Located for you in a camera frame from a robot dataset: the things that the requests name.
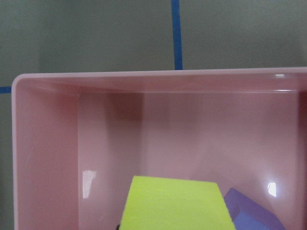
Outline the purple foam block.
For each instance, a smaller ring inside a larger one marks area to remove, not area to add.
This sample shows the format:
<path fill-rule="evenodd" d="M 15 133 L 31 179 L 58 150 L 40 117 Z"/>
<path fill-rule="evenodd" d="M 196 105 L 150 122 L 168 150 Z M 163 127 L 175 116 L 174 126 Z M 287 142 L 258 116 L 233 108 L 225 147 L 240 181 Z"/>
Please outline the purple foam block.
<path fill-rule="evenodd" d="M 284 230 L 284 225 L 270 211 L 234 188 L 224 197 L 237 230 Z"/>

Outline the yellow foam block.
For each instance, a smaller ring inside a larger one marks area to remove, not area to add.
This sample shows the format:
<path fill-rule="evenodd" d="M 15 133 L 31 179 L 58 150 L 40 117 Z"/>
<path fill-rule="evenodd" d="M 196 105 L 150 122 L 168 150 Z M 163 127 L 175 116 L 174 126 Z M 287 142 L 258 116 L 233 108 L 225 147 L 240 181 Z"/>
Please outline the yellow foam block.
<path fill-rule="evenodd" d="M 134 176 L 121 230 L 233 230 L 217 183 Z"/>

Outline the pink plastic bin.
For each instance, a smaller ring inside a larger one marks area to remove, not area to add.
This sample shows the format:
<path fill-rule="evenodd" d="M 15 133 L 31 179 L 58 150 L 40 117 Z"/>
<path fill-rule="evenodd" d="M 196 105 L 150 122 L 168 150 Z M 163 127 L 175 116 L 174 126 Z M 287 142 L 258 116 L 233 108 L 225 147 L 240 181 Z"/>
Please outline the pink plastic bin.
<path fill-rule="evenodd" d="M 135 175 L 218 183 L 307 227 L 307 70 L 21 74 L 14 228 L 113 230 Z"/>

